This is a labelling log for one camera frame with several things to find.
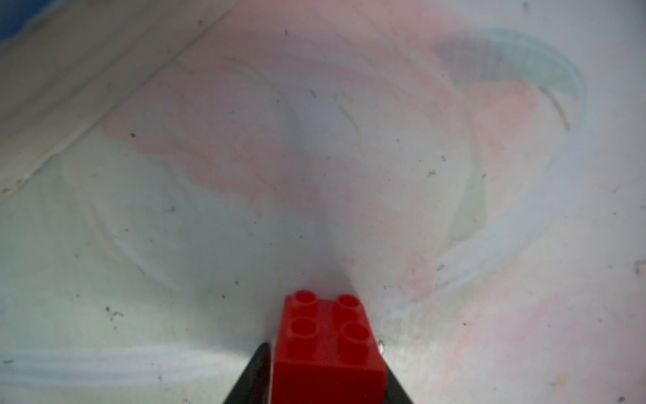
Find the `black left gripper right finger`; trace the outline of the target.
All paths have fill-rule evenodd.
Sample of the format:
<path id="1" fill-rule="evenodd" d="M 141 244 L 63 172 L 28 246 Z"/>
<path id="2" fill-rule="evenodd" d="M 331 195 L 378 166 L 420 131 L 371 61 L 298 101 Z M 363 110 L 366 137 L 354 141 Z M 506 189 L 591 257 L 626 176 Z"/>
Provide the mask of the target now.
<path id="1" fill-rule="evenodd" d="M 386 369 L 386 383 L 385 391 L 382 397 L 382 404 L 412 404 L 413 401 L 406 393 L 403 386 L 400 384 L 395 374 L 386 362 L 386 359 L 381 355 Z"/>

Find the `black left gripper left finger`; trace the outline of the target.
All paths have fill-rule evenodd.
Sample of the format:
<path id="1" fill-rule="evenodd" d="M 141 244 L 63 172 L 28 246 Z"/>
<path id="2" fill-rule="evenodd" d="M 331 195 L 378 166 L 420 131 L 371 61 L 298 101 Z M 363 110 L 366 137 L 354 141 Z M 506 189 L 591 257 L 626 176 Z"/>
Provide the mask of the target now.
<path id="1" fill-rule="evenodd" d="M 224 404 L 267 404 L 271 386 L 272 350 L 261 343 L 224 400 Z"/>

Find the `red lego brick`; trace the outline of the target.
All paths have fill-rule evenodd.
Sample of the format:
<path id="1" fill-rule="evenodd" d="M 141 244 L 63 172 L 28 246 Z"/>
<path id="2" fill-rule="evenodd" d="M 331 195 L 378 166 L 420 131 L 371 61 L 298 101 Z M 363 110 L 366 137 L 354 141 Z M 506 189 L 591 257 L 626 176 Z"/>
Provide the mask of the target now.
<path id="1" fill-rule="evenodd" d="M 380 403 L 387 370 L 360 299 L 286 296 L 274 345 L 270 402 Z"/>

